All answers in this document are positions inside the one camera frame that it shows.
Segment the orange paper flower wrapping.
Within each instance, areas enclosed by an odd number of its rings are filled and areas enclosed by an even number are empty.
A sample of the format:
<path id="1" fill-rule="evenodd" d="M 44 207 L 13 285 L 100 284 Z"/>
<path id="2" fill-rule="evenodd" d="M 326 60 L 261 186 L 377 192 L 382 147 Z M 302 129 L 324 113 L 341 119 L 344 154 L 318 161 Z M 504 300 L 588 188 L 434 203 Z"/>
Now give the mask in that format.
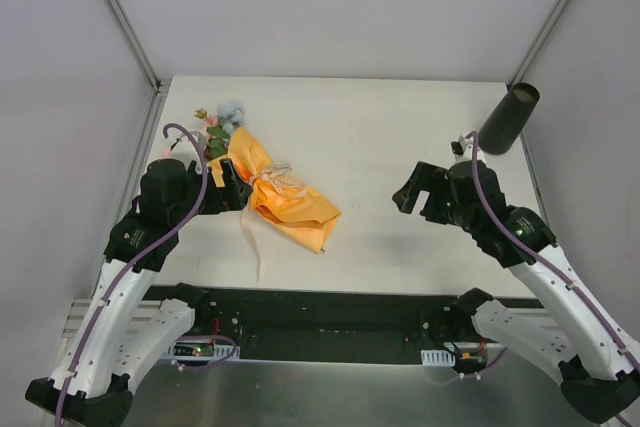
<path id="1" fill-rule="evenodd" d="M 243 127 L 231 138 L 228 152 L 208 162 L 221 180 L 220 160 L 232 160 L 252 186 L 249 208 L 285 235 L 318 254 L 333 232 L 341 211 L 311 185 L 300 180 L 288 163 L 277 163 Z"/>

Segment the artificial flower bunch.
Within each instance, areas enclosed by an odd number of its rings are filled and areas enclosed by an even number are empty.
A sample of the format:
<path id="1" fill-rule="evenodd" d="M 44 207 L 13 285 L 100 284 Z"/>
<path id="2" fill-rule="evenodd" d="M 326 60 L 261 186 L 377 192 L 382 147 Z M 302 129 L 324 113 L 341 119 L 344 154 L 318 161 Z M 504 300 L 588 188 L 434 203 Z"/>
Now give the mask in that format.
<path id="1" fill-rule="evenodd" d="M 244 125 L 245 107 L 240 101 L 228 101 L 219 104 L 214 113 L 198 109 L 194 117 L 202 123 L 198 134 L 204 156 L 213 160 L 228 152 L 232 136 Z"/>

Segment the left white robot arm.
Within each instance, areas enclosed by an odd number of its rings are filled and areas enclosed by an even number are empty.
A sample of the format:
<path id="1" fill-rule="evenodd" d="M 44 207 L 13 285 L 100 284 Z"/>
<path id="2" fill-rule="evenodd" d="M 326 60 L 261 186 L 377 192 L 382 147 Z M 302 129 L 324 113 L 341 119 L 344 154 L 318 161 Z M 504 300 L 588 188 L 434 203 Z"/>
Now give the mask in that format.
<path id="1" fill-rule="evenodd" d="M 209 329 L 208 293 L 179 283 L 134 338 L 125 338 L 140 301 L 178 245 L 179 229 L 197 215 L 240 211 L 247 204 L 250 185 L 231 160 L 221 160 L 220 167 L 220 181 L 211 169 L 198 172 L 177 159 L 147 167 L 139 195 L 109 234 L 98 285 L 70 349 L 49 376 L 30 382 L 27 402 L 58 422 L 119 426 L 139 384 L 165 352 L 182 335 Z"/>

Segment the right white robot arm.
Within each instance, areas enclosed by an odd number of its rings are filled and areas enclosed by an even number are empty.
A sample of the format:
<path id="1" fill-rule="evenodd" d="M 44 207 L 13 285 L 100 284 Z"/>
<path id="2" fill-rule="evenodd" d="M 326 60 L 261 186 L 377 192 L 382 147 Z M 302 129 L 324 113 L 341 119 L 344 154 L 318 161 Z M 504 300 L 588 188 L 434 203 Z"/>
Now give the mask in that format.
<path id="1" fill-rule="evenodd" d="M 496 173 L 483 162 L 463 161 L 449 169 L 424 162 L 392 197 L 402 213 L 454 225 L 522 282 L 559 327 L 550 333 L 517 318 L 486 292 L 461 295 L 450 316 L 461 341 L 488 337 L 547 374 L 566 401 L 586 420 L 603 424 L 639 398 L 639 343 L 579 279 L 555 235 L 532 210 L 507 203 Z"/>

